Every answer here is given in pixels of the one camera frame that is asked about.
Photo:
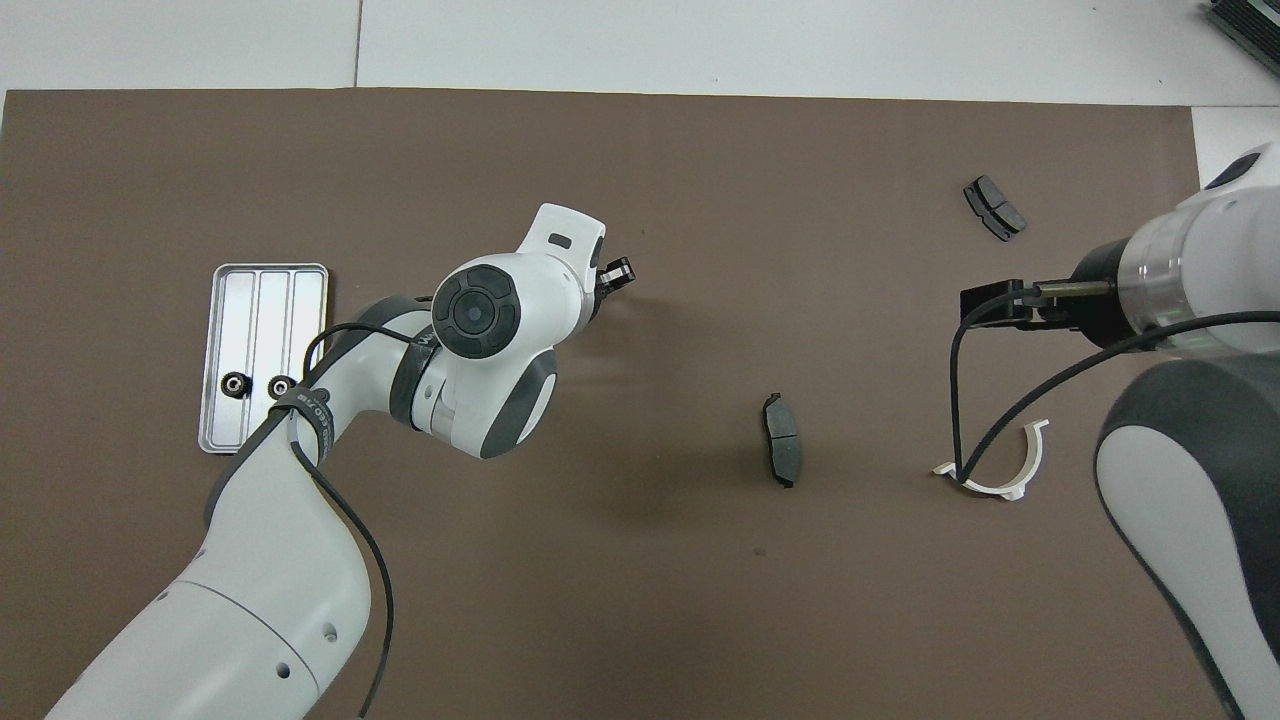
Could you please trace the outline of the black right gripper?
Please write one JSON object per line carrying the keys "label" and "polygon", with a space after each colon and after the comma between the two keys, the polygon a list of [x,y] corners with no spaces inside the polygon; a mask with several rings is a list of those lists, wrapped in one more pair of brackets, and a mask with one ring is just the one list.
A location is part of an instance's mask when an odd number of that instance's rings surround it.
{"label": "black right gripper", "polygon": [[978,314],[979,328],[1018,331],[1070,331],[1107,348],[1137,334],[1120,302],[1119,268],[1128,241],[1119,240],[1089,251],[1065,279],[1009,279],[970,287],[960,292],[960,316]]}

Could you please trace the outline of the silver metal tray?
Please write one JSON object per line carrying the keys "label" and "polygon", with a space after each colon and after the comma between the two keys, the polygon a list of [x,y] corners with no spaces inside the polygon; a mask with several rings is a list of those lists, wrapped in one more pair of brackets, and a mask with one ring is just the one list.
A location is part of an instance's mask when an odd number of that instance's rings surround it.
{"label": "silver metal tray", "polygon": [[[268,382],[300,380],[303,351],[326,327],[329,296],[330,274],[319,263],[232,263],[214,272],[197,425],[204,452],[237,452],[278,401]],[[252,379],[247,396],[220,392],[228,372]]]}

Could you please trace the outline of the grooved dark grey brake pad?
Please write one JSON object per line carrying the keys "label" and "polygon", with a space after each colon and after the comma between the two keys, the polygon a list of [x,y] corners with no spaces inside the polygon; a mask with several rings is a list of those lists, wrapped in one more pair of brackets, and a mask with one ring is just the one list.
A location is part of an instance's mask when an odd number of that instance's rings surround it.
{"label": "grooved dark grey brake pad", "polygon": [[997,240],[1007,242],[1027,231],[1024,215],[988,176],[979,176],[966,184],[963,196],[983,227]]}

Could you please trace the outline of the long dark grey brake pad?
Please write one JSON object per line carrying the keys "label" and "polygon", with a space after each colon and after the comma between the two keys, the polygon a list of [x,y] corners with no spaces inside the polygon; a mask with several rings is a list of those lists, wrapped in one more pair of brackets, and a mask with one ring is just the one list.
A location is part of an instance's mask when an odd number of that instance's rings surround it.
{"label": "long dark grey brake pad", "polygon": [[803,446],[796,418],[781,393],[771,393],[762,405],[762,424],[769,455],[771,474],[783,488],[797,484],[803,468]]}

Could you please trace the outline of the brown paper mat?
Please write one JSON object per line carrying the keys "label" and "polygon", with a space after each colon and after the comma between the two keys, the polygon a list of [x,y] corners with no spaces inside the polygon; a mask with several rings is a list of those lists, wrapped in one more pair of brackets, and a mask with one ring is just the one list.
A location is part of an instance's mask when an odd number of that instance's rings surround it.
{"label": "brown paper mat", "polygon": [[[527,443],[479,461],[370,413],[323,465],[396,585],[371,720],[1224,717],[1092,477],[1152,355],[1032,409],[1024,500],[932,474],[959,291],[1062,278],[1194,193],[1185,108],[28,91],[1,129],[0,720],[44,717],[198,550],[216,266],[321,263],[340,322],[544,202],[637,279],[558,347]],[[983,227],[979,176],[1025,232]]]}

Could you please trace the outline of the grey ribbed device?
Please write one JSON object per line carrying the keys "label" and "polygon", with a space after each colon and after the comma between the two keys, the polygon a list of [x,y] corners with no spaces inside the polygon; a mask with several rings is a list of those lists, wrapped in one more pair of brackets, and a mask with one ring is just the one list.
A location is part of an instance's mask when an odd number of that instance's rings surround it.
{"label": "grey ribbed device", "polygon": [[1206,17],[1243,47],[1280,55],[1280,0],[1210,0]]}

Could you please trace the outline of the white curved plastic bracket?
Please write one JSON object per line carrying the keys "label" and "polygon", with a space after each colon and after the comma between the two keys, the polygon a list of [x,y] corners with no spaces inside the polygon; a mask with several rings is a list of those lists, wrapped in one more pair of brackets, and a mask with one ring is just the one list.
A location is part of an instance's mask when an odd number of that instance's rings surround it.
{"label": "white curved plastic bracket", "polygon": [[1021,429],[1025,433],[1027,454],[1020,470],[1000,486],[987,486],[973,479],[961,483],[961,487],[973,495],[1001,498],[1015,502],[1025,497],[1027,487],[1038,475],[1044,461],[1044,429],[1051,424],[1050,419],[1039,419],[1027,423]]}

